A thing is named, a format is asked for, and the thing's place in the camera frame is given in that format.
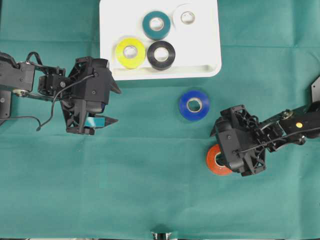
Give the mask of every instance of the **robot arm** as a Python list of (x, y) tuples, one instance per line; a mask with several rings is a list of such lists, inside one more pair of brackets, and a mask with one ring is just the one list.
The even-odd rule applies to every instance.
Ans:
[[(37, 63), (30, 62), (35, 56)], [(38, 92), (33, 90), (35, 71), (44, 73), (39, 78)], [(14, 58), (0, 52), (0, 125), (6, 120), (33, 118), (40, 130), (54, 114), (54, 105), (60, 101), (66, 131), (74, 134), (94, 135), (95, 129), (117, 122), (116, 119), (99, 115), (109, 103), (110, 91), (120, 94), (106, 59), (90, 56), (77, 58), (69, 76), (60, 67), (45, 66), (36, 52), (31, 52), (25, 62), (16, 63)], [(11, 95), (51, 101), (51, 115), (44, 123), (33, 116), (11, 117)]]
[(320, 137), (319, 79), (312, 84), (310, 106), (287, 109), (263, 122), (244, 105), (223, 110), (211, 132), (222, 154), (219, 164), (242, 176), (255, 175), (266, 169), (266, 150), (272, 153)]

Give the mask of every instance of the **table surface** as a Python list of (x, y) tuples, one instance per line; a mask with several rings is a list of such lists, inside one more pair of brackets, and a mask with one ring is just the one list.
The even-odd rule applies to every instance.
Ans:
[[(220, 110), (245, 104), (263, 120), (310, 101), (320, 75), (320, 1), (219, 0), (218, 8), (217, 76), (121, 81), (105, 111), (119, 122), (95, 136), (65, 133), (58, 104), (40, 132), (27, 119), (0, 127), (1, 237), (320, 236), (319, 140), (267, 153), (267, 171), (256, 176), (216, 176), (205, 162)], [(45, 65), (67, 71), (77, 57), (98, 57), (99, 1), (3, 0), (0, 51), (17, 61), (37, 51)], [(198, 122), (178, 110), (191, 89), (210, 98)], [(49, 110), (13, 97), (13, 116), (44, 121)]]

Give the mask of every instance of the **teal tape roll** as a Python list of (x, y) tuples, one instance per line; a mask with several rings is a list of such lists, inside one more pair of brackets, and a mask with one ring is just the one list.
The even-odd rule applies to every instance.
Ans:
[(152, 40), (164, 39), (171, 28), (169, 17), (162, 11), (148, 13), (142, 22), (145, 35)]

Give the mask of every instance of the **black tape roll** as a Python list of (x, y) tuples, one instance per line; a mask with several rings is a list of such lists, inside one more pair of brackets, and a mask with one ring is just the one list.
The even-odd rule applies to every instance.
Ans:
[[(165, 48), (168, 51), (168, 58), (164, 61), (158, 61), (155, 58), (155, 51), (159, 48)], [(149, 63), (154, 69), (157, 70), (166, 70), (171, 67), (172, 63), (175, 61), (176, 58), (176, 51), (174, 47), (166, 42), (166, 41), (156, 41), (149, 47), (147, 51), (147, 57)]]

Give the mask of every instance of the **yellow tape roll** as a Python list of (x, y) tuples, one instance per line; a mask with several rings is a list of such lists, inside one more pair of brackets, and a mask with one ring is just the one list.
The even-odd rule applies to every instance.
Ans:
[(115, 48), (115, 55), (118, 61), (127, 69), (136, 69), (146, 58), (146, 48), (136, 38), (125, 38)]

